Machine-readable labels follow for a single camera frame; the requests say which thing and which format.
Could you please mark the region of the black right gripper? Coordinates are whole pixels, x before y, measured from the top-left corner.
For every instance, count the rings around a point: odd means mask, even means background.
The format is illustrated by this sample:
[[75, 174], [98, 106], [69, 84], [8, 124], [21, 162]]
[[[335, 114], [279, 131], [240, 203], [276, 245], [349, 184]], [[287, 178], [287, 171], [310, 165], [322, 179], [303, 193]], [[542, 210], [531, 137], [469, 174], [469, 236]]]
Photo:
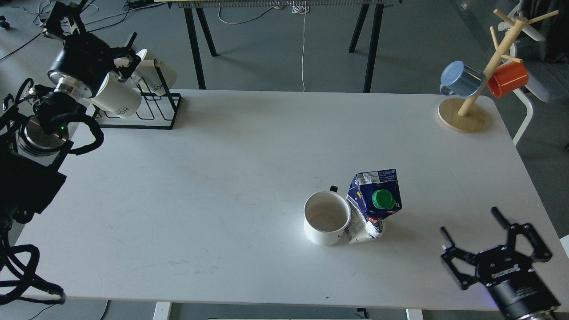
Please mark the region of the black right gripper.
[[561, 303], [534, 268], [553, 254], [532, 224], [512, 224], [498, 207], [490, 212], [506, 229], [506, 243], [474, 254], [458, 248], [441, 226], [441, 260], [462, 290], [484, 286], [506, 320], [555, 320]]

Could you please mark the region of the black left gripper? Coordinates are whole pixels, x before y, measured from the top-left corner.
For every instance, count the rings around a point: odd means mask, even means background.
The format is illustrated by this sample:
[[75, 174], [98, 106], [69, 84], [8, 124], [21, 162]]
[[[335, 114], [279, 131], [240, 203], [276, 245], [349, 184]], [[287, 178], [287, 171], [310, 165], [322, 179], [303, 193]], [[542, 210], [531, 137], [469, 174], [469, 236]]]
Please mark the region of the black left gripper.
[[54, 92], [70, 97], [95, 97], [109, 73], [126, 83], [141, 63], [133, 47], [137, 33], [124, 46], [110, 47], [85, 28], [80, 16], [85, 4], [56, 2], [42, 30], [46, 38], [62, 42], [48, 78], [55, 85]]

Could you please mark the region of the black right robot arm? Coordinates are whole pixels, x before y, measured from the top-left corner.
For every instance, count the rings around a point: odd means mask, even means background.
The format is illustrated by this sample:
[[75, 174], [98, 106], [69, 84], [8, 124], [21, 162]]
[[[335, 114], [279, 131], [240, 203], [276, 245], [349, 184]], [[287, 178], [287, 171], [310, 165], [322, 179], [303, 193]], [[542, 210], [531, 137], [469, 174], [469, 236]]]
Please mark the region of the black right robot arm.
[[531, 223], [508, 221], [496, 207], [490, 211], [506, 231], [506, 242], [475, 254], [457, 247], [441, 227], [441, 260], [462, 290], [483, 285], [506, 320], [556, 319], [561, 303], [534, 269], [534, 263], [551, 260], [549, 247]]

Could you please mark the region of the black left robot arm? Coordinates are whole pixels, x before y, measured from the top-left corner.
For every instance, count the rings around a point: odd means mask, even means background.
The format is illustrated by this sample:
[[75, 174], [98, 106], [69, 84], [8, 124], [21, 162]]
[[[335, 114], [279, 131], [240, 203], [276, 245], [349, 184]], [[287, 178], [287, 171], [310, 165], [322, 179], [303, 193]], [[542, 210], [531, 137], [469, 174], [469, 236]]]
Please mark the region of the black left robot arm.
[[1, 115], [1, 267], [15, 277], [1, 281], [1, 304], [24, 300], [63, 304], [63, 288], [37, 275], [40, 251], [32, 244], [11, 245], [14, 222], [26, 224], [42, 213], [66, 181], [59, 168], [67, 155], [82, 155], [104, 142], [98, 122], [79, 100], [97, 95], [109, 73], [125, 82], [141, 62], [132, 45], [112, 48], [87, 31], [81, 11], [87, 4], [57, 1], [41, 34], [63, 48], [48, 71], [53, 86], [24, 80], [16, 95], [2, 101]]

